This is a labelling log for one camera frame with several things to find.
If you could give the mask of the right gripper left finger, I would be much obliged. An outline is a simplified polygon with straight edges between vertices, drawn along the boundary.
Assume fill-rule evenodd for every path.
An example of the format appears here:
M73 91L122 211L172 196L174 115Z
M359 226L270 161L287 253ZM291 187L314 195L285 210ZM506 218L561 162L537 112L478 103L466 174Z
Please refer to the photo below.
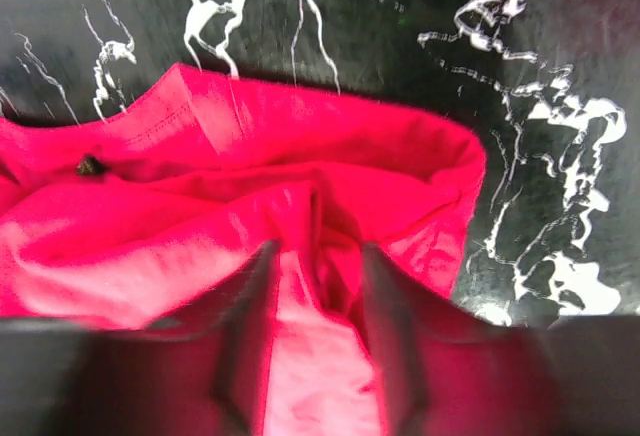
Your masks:
M259 435L275 242L219 286L136 331L1 323L5 435Z

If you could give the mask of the crimson red t shirt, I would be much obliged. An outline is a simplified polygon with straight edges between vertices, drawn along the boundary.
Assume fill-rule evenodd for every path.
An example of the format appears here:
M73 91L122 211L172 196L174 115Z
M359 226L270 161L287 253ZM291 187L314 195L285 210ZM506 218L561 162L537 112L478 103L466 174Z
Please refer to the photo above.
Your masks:
M3 120L1 323L140 330L273 241L259 435L386 435L363 248L449 300L485 164L429 112L184 65L105 122Z

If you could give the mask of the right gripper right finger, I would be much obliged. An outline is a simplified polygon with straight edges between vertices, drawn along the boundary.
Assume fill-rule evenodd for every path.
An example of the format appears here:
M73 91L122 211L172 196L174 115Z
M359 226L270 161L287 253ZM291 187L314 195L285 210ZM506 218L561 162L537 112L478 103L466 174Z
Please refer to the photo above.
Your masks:
M362 251L364 321L386 435L635 435L639 320L495 326Z

